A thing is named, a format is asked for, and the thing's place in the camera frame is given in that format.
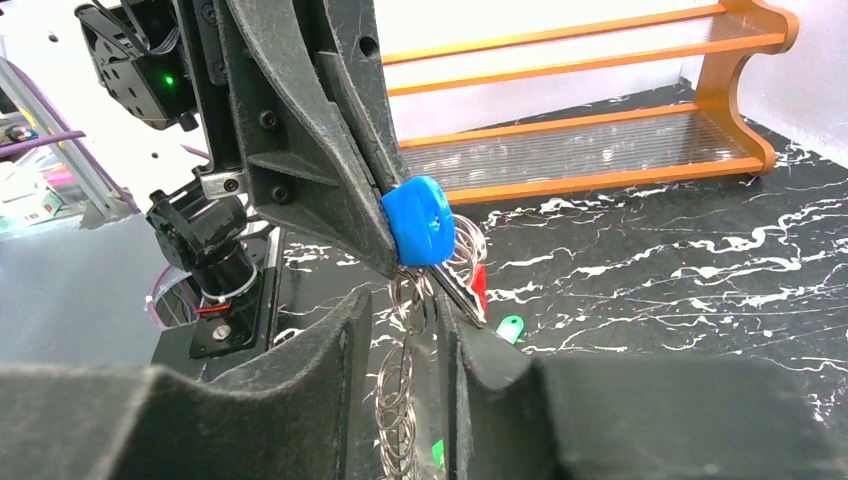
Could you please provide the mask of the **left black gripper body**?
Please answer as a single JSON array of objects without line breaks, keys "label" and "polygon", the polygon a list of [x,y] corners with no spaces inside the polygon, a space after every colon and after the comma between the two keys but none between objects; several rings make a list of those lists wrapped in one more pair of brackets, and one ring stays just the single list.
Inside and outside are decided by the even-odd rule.
[{"label": "left black gripper body", "polygon": [[256,65],[227,1],[176,1],[196,105],[210,160],[199,169],[209,198],[258,197],[258,175],[248,157],[259,144],[259,126],[249,102]]}]

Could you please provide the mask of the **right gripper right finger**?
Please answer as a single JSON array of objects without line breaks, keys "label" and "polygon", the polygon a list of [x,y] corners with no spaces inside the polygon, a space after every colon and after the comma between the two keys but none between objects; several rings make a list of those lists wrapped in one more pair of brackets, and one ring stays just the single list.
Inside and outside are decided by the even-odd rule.
[{"label": "right gripper right finger", "polygon": [[700,355],[529,356],[437,298],[451,479],[843,479],[788,374]]}]

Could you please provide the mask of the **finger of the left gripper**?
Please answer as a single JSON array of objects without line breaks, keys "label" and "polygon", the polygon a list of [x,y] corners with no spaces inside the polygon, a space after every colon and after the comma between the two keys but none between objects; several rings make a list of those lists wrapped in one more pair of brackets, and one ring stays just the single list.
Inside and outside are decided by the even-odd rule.
[{"label": "finger of the left gripper", "polygon": [[400,267],[382,194],[314,61],[313,1],[227,1],[256,65],[251,199],[271,224],[337,247],[386,278]]},{"label": "finger of the left gripper", "polygon": [[382,194],[409,177],[393,127],[372,1],[313,1],[314,61]]}]

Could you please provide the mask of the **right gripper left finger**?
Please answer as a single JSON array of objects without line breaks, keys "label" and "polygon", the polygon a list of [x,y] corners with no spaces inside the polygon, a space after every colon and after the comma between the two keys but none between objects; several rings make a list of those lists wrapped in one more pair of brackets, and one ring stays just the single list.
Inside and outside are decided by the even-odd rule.
[{"label": "right gripper left finger", "polygon": [[162,366],[1,371],[5,479],[349,479],[370,291],[203,383]]}]

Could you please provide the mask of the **green key tag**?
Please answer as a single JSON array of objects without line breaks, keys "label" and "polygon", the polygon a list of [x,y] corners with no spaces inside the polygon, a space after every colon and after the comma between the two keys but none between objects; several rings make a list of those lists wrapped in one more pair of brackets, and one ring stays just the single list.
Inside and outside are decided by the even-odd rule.
[{"label": "green key tag", "polygon": [[438,440],[431,447],[433,460],[435,462],[436,468],[439,469],[439,470],[444,469],[444,462],[445,462],[444,451],[445,451],[445,447],[444,447],[444,440],[443,439]]},{"label": "green key tag", "polygon": [[508,343],[515,345],[521,339],[524,329],[525,322],[523,318],[518,315],[510,315],[501,320],[495,332]]}]

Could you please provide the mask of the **blue key tag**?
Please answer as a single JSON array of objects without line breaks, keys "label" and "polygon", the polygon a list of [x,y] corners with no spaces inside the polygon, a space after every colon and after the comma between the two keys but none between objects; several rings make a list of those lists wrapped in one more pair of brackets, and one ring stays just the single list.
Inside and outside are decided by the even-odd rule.
[{"label": "blue key tag", "polygon": [[381,202],[401,265],[427,267],[453,255],[454,215],[445,192],[432,177],[412,177],[386,193]]}]

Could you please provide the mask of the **metal keyring red grip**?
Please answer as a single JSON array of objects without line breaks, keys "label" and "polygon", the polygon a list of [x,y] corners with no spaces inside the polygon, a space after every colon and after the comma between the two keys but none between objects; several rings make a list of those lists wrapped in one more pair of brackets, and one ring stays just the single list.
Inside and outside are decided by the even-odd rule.
[{"label": "metal keyring red grip", "polygon": [[[375,421],[389,479],[467,479],[474,453],[461,335],[486,325],[486,237],[455,215],[453,255],[430,268],[401,269],[389,297],[404,339],[377,375]],[[431,447],[444,440],[444,469]]]}]

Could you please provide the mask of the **orange ribbed plastic rack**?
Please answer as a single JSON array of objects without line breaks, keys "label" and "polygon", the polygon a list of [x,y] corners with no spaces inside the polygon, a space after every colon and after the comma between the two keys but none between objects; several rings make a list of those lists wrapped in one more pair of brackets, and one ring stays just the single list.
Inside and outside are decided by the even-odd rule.
[{"label": "orange ribbed plastic rack", "polygon": [[550,112],[461,133],[408,139],[401,149],[411,170],[437,179],[456,205],[551,196],[575,191],[770,172],[771,144],[744,121],[738,83],[748,60],[793,47],[798,17],[763,1],[705,6],[521,33],[388,54],[386,68],[491,60],[498,52],[539,51],[542,64],[502,71],[418,77],[392,86],[399,98],[548,76],[606,75],[689,57],[702,61],[693,97],[630,108]]}]

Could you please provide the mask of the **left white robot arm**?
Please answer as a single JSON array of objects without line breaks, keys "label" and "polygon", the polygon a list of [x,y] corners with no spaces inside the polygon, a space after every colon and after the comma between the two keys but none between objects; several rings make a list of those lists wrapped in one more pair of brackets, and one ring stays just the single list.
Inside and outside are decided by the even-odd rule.
[{"label": "left white robot arm", "polygon": [[394,277],[382,197],[408,175],[370,1],[91,1],[75,9],[100,84],[146,126],[202,128],[207,163],[151,194],[148,223],[207,305],[188,354],[264,343],[276,274],[240,234],[251,216]]}]

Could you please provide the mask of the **aluminium frame rail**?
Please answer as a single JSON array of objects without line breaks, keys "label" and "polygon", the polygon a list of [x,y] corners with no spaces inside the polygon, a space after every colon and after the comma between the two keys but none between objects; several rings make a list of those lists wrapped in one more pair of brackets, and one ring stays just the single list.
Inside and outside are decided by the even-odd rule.
[{"label": "aluminium frame rail", "polygon": [[1,88],[30,114],[39,131],[33,146],[48,146],[68,168],[96,212],[97,224],[138,214],[132,196],[117,185],[82,142],[83,131],[74,131],[37,84],[9,60],[1,60]]}]

